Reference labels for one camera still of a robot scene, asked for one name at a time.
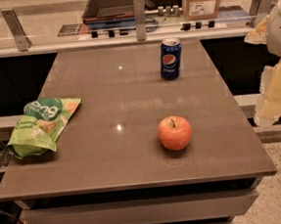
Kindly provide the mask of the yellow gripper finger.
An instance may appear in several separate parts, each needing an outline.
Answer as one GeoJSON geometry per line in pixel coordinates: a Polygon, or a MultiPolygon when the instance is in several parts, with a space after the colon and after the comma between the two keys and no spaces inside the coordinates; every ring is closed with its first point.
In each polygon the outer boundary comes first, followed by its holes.
{"type": "Polygon", "coordinates": [[[269,16],[265,16],[259,24],[249,32],[249,34],[244,38],[245,42],[248,44],[261,45],[266,44],[266,32],[267,32],[267,23],[269,21],[269,16]]]}
{"type": "Polygon", "coordinates": [[[281,117],[281,59],[273,67],[265,66],[261,75],[259,98],[253,117],[257,126],[274,124],[281,117]]]}

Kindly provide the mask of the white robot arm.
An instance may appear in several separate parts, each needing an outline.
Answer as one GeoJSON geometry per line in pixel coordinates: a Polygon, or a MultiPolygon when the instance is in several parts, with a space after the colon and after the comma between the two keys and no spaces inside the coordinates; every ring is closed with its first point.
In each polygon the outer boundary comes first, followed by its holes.
{"type": "Polygon", "coordinates": [[[256,125],[270,126],[281,117],[281,0],[244,40],[249,44],[265,44],[271,54],[280,58],[275,66],[263,68],[255,109],[256,125]]]}

